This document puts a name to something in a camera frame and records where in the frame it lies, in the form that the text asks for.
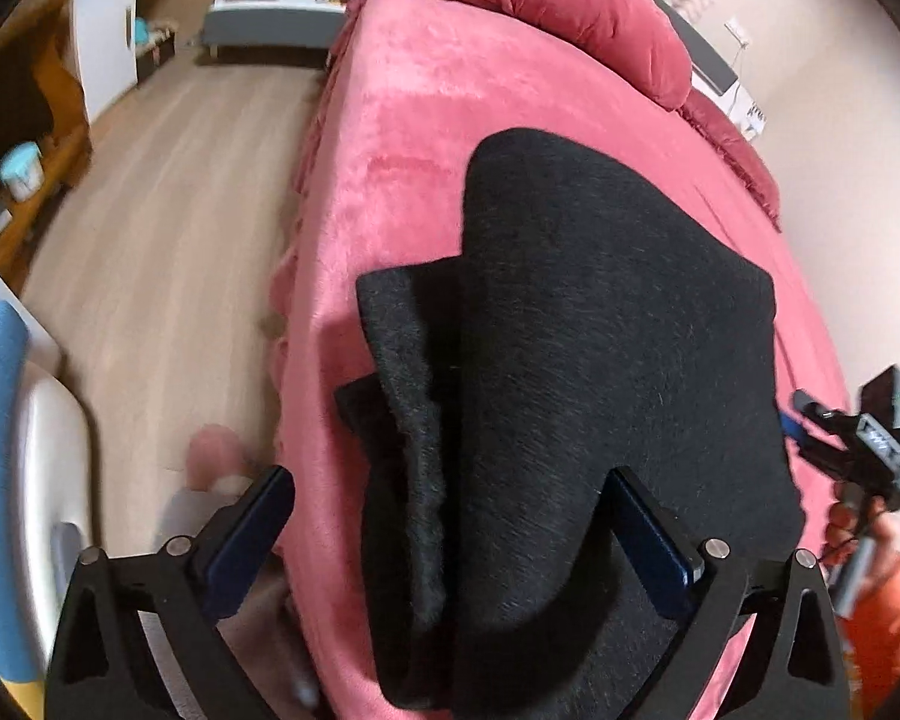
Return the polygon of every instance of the pink slipper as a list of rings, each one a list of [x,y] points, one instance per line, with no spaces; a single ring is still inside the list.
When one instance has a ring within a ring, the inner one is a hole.
[[[210,490],[218,479],[227,476],[252,476],[240,437],[223,425],[204,425],[194,433],[184,467],[190,490]]]

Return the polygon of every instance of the cabinet door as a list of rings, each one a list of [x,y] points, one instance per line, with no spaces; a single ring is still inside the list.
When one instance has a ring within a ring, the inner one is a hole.
[[[90,122],[137,82],[135,17],[136,0],[74,0],[74,46]]]

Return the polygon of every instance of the orange sleeve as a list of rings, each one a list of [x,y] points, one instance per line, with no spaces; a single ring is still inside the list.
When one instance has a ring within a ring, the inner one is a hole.
[[[871,717],[900,678],[900,560],[842,625],[860,669],[864,717]]]

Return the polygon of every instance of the screw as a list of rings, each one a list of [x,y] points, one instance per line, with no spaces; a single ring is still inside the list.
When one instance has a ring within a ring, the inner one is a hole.
[[[708,538],[703,543],[703,549],[706,549],[707,555],[715,557],[717,560],[725,560],[726,557],[730,557],[730,545],[722,538]]]
[[[100,558],[101,549],[99,547],[87,547],[80,553],[80,562],[83,565],[90,565],[90,563],[97,562]]]
[[[799,549],[794,555],[797,562],[804,568],[813,568],[817,564],[817,557],[809,549]]]
[[[168,555],[179,557],[190,552],[190,544],[191,541],[187,536],[174,536],[167,542],[164,549],[167,550]]]

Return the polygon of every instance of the wall outlet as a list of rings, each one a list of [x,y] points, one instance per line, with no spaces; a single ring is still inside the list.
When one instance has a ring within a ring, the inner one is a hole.
[[[744,25],[738,22],[736,16],[731,16],[729,19],[727,19],[724,22],[724,26],[727,28],[727,32],[733,35],[742,49],[745,49],[747,46],[751,45],[752,42],[754,42],[754,39],[751,38],[749,32],[744,29]]]

